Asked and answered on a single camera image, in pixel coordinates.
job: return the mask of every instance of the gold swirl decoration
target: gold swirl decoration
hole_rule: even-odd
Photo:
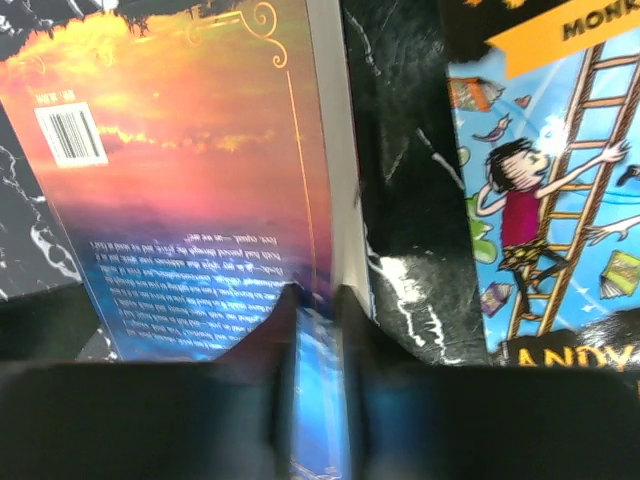
[[[253,8],[253,18],[258,25],[264,27],[266,25],[269,25],[269,20],[271,20],[271,28],[266,33],[258,33],[253,30],[247,23],[247,20],[242,12],[240,12],[240,17],[242,18],[242,22],[244,23],[245,28],[251,35],[259,38],[260,40],[264,40],[265,42],[272,43],[280,49],[282,54],[276,54],[273,56],[273,65],[276,68],[284,68],[287,65],[287,61],[289,59],[287,55],[287,49],[284,48],[284,45],[282,45],[282,43],[271,38],[271,35],[273,35],[273,33],[276,31],[276,27],[278,26],[278,15],[276,14],[276,9],[273,8],[273,5],[268,2],[260,2]]]
[[[237,17],[240,17],[240,20],[244,24],[244,27],[255,38],[258,38],[265,42],[269,42],[278,47],[281,53],[275,54],[272,58],[273,65],[276,68],[284,68],[287,65],[287,62],[289,60],[287,49],[278,40],[271,38],[271,36],[275,33],[276,28],[278,27],[278,15],[273,5],[268,2],[257,3],[253,8],[252,23],[257,24],[257,26],[259,27],[257,29],[252,28],[251,25],[249,25],[249,22],[247,22],[244,13],[238,10],[235,12],[217,15],[215,17],[210,17],[207,19],[206,23],[202,22],[202,20],[193,20],[189,23],[185,30],[187,42],[189,42],[189,44],[193,47],[198,46],[202,42],[202,35],[200,34],[200,30],[210,27],[214,24],[222,26],[235,23],[233,21],[229,21],[230,19],[232,19],[232,17],[236,17],[235,22],[237,22]],[[266,32],[260,33],[260,31],[265,27],[268,30]]]

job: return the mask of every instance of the cartoon bird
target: cartoon bird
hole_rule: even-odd
[[[625,183],[627,183],[632,178],[636,180],[640,180],[640,166],[638,165],[629,165],[627,171],[618,179],[616,182],[616,186],[622,187]]]
[[[523,110],[529,106],[531,103],[531,95],[525,95],[524,97],[518,97],[515,100],[516,105],[518,105]]]
[[[496,128],[491,130],[487,135],[482,136],[474,133],[472,137],[480,142],[490,143],[492,147],[495,147],[495,143],[504,136],[504,133],[507,131],[507,127],[511,122],[512,120],[509,118],[509,114],[507,113],[498,121]]]

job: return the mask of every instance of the cartoon hand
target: cartoon hand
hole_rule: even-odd
[[[609,235],[612,235],[614,233],[620,234],[620,238],[618,239],[618,241],[621,242],[622,240],[627,238],[627,235],[629,234],[629,228],[624,225],[620,225],[619,223],[605,225],[604,227],[585,227],[585,231],[587,232],[587,239],[591,240],[589,246],[597,245]]]
[[[617,163],[625,157],[627,152],[629,152],[629,144],[625,141],[607,145],[598,156],[598,161],[601,163]]]

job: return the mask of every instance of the paperback book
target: paperback book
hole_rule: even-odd
[[[640,364],[640,8],[441,2],[487,347]]]
[[[347,478],[328,322],[336,285],[370,297],[338,3],[0,1],[0,70],[0,153],[102,322],[79,359],[234,357],[295,284],[292,471]]]

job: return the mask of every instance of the wooden ladder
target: wooden ladder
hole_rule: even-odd
[[[576,88],[569,104],[569,110],[565,118],[565,125],[569,127],[567,135],[567,147],[563,154],[553,162],[549,174],[549,183],[558,178],[562,178],[567,173],[569,159],[575,150],[602,149],[607,144],[617,143],[624,140],[633,121],[638,100],[640,100],[640,55],[629,55],[624,57],[601,60],[604,44],[597,45],[585,52],[582,68],[578,75]],[[591,92],[596,78],[596,74],[605,69],[622,67],[626,65],[636,65],[636,70],[629,85],[629,89],[624,96],[591,99]],[[577,141],[580,125],[587,109],[620,107],[618,116],[611,133],[611,137],[606,140],[597,141]],[[545,197],[540,205],[540,237],[547,238],[552,220],[577,220],[575,234],[568,245],[550,245],[551,250],[556,252],[566,252],[565,258],[569,265],[556,275],[556,283],[550,294],[539,293],[530,294],[531,300],[543,300],[547,302],[544,315],[540,320],[538,335],[543,335],[551,331],[553,322],[564,295],[567,292],[569,282],[575,271],[582,251],[587,243],[586,227],[593,224],[593,221],[602,202],[607,184],[611,178],[613,164],[603,164],[598,167],[595,180],[592,184],[565,185],[559,191]],[[588,192],[588,197],[581,213],[557,212],[556,205],[558,198],[563,192]],[[539,273],[538,270],[526,268],[523,277],[528,279],[531,275]],[[523,321],[521,309],[521,297],[518,293],[515,299],[509,332],[507,338],[518,336],[520,325]]]

